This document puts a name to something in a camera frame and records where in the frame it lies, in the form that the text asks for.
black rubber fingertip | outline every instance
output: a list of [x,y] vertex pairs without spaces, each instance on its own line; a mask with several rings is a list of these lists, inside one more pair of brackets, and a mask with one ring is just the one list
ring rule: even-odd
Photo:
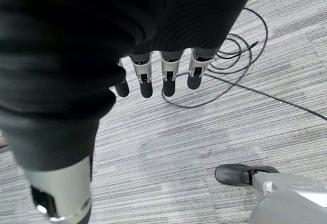
[[201,84],[201,79],[202,79],[202,77],[198,77],[198,76],[191,77],[189,75],[188,76],[188,87],[190,89],[197,89]]
[[129,87],[128,87],[128,83],[127,83],[126,79],[124,80],[124,82],[116,84],[114,86],[114,88],[116,89],[117,94],[120,97],[126,97],[129,94]]
[[144,98],[150,98],[152,96],[152,82],[148,83],[147,81],[143,81],[143,83],[139,84],[139,87],[141,89],[141,94]]
[[168,78],[167,81],[163,81],[162,89],[166,96],[173,96],[175,93],[175,81],[173,81],[171,78]]

gray striped carpet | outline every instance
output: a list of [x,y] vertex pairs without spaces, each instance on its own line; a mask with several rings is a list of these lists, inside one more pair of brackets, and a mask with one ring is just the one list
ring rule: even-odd
[[[327,116],[327,0],[250,0],[247,6],[266,20],[269,39],[241,84]],[[258,53],[264,28],[255,16],[243,12],[232,32],[249,43],[259,39]],[[226,42],[222,49],[235,46]],[[181,72],[189,57],[186,50]],[[172,107],[160,96],[159,60],[154,52],[154,94],[144,99],[130,60],[123,59],[131,93],[101,121],[90,223],[247,223],[253,191],[219,184],[214,169],[225,163],[271,165],[327,180],[326,121],[238,87],[200,108]],[[247,61],[245,54],[236,68]],[[204,77],[191,91],[181,77],[169,100],[198,104],[227,86]],[[9,151],[0,153],[0,223],[44,223]]]

black fabric sleeve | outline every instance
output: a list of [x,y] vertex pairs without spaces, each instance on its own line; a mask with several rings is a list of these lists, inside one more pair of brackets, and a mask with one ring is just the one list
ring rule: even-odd
[[53,170],[92,156],[122,82],[117,61],[155,34],[151,0],[0,0],[0,129],[18,163]]

